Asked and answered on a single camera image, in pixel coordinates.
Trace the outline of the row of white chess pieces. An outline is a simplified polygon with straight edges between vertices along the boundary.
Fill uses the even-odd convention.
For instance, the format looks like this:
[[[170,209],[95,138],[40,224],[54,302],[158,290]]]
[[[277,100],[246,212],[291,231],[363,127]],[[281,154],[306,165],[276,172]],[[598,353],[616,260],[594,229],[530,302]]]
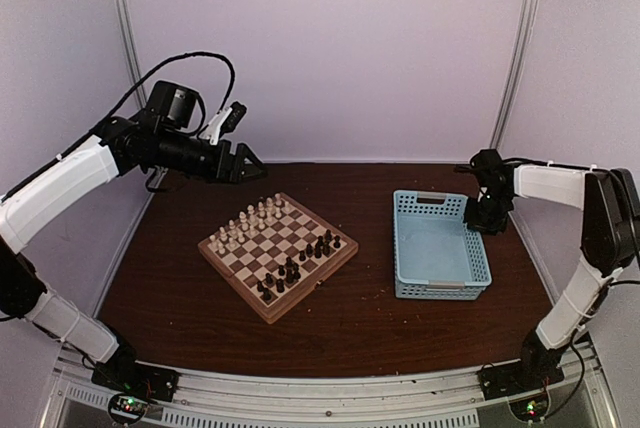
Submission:
[[[277,246],[292,233],[288,228],[294,221],[291,217],[294,208],[282,193],[275,193],[248,205],[238,214],[205,240],[205,246],[222,256],[240,248],[250,253],[257,248],[264,252]]]

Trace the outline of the right aluminium frame post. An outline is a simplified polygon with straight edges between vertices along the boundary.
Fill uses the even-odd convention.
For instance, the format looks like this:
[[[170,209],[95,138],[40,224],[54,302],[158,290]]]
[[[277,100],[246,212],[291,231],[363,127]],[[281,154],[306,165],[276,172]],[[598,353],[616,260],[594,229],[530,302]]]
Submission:
[[[498,112],[491,133],[489,148],[499,149],[505,138],[531,41],[539,0],[520,0],[515,38]]]

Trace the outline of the light blue plastic basket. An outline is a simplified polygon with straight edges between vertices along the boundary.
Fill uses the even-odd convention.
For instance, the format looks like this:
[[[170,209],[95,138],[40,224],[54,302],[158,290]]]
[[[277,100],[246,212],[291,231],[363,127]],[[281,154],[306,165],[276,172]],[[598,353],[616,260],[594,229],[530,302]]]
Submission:
[[[467,200],[452,193],[393,193],[398,299],[474,301],[492,284],[482,236],[464,222]]]

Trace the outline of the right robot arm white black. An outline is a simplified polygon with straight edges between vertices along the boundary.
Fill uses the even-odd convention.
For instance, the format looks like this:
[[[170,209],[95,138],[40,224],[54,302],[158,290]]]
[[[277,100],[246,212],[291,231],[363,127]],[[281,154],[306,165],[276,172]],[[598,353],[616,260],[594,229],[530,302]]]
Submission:
[[[531,201],[549,220],[527,209],[519,224],[530,228],[530,245],[564,248],[544,255],[560,270],[565,286],[551,310],[526,336],[512,378],[519,388],[535,388],[599,310],[622,271],[639,258],[639,194],[625,168],[576,166],[527,158],[504,158],[483,149],[457,171],[472,175],[479,192],[468,201],[464,221],[486,235],[506,229],[513,210]]]

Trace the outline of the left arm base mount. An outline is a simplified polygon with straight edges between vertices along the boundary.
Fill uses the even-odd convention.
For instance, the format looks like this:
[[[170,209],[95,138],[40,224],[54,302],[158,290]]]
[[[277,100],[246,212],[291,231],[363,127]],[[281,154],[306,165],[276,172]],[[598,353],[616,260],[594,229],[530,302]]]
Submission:
[[[98,363],[91,382],[114,391],[151,401],[171,402],[177,389],[177,371],[138,362],[124,366]]]

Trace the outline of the aluminium frame post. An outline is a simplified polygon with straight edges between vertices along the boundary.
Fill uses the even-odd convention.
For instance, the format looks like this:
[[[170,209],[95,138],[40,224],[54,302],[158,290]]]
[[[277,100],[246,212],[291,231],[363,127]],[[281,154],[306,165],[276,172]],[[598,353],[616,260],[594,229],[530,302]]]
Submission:
[[[129,2],[128,0],[113,0],[113,2],[123,46],[126,71],[129,81],[134,84],[141,79],[143,73],[136,47]]]
[[[491,133],[489,148],[499,149],[505,138],[531,41],[539,0],[520,0],[515,38],[498,112]]]

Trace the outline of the front aluminium rail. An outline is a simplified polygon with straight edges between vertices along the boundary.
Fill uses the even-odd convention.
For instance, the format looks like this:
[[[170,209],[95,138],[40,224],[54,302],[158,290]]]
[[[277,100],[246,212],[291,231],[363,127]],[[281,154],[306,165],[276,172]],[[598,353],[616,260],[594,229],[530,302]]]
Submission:
[[[591,344],[561,363],[561,382],[503,398],[484,396],[476,367],[342,379],[254,377],[180,369],[171,401],[138,427],[527,427],[516,415],[548,396],[544,427],[618,427],[604,371]]]

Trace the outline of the wooden chess board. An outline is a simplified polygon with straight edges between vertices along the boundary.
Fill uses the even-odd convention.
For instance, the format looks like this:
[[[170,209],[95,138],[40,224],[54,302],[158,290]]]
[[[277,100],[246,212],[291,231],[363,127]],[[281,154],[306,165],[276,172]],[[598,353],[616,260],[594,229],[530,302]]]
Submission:
[[[240,248],[230,254],[218,255],[205,246],[205,240],[198,244],[201,255],[215,270],[228,282],[234,291],[268,324],[273,324],[306,298],[312,291],[323,284],[339,268],[350,261],[358,252],[359,244],[339,228],[331,225],[325,219],[305,207],[289,195],[282,193],[284,198],[291,202],[294,211],[291,217],[294,219],[288,226],[292,233],[277,246],[264,252],[257,248],[248,253]],[[323,236],[329,229],[333,238],[329,242],[331,253],[326,256],[323,253],[321,259],[316,259],[314,254],[306,258],[304,262],[298,259],[299,252],[305,250],[308,244],[314,247],[318,236]],[[294,266],[299,268],[301,279],[293,284],[285,282],[285,290],[278,293],[276,281],[286,277],[278,275],[279,265],[285,265],[286,258],[291,257]],[[266,282],[266,274],[271,273],[275,279],[273,285]],[[272,293],[270,301],[263,299],[263,293],[257,291],[257,282],[261,281],[265,289]]]

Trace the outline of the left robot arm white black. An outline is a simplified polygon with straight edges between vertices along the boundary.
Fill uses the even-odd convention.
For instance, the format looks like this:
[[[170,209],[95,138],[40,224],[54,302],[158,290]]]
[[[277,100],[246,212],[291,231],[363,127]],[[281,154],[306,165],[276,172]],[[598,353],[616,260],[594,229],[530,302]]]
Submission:
[[[266,169],[244,143],[225,140],[247,112],[224,103],[203,126],[189,128],[201,95],[168,81],[155,83],[146,105],[130,117],[110,114],[86,139],[1,197],[1,318],[24,320],[79,351],[95,374],[123,392],[144,381],[131,345],[42,280],[26,253],[34,240],[62,234],[85,196],[125,176],[168,169],[208,183],[240,183]]]

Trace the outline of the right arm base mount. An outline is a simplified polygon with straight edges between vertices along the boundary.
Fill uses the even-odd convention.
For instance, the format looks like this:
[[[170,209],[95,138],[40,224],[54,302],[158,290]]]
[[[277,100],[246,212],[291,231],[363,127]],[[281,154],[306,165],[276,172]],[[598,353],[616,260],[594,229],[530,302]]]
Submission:
[[[564,380],[560,368],[553,368],[542,375],[526,374],[520,361],[502,365],[485,365],[478,372],[480,388],[485,400],[512,397]]]

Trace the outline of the left aluminium frame post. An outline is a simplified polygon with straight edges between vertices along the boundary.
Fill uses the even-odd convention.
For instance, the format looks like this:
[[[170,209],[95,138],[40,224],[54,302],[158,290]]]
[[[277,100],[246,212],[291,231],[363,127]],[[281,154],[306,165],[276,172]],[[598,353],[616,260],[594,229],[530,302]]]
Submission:
[[[136,47],[129,2],[128,0],[113,0],[113,2],[123,46],[126,71],[129,81],[134,84],[141,79],[143,73]]]

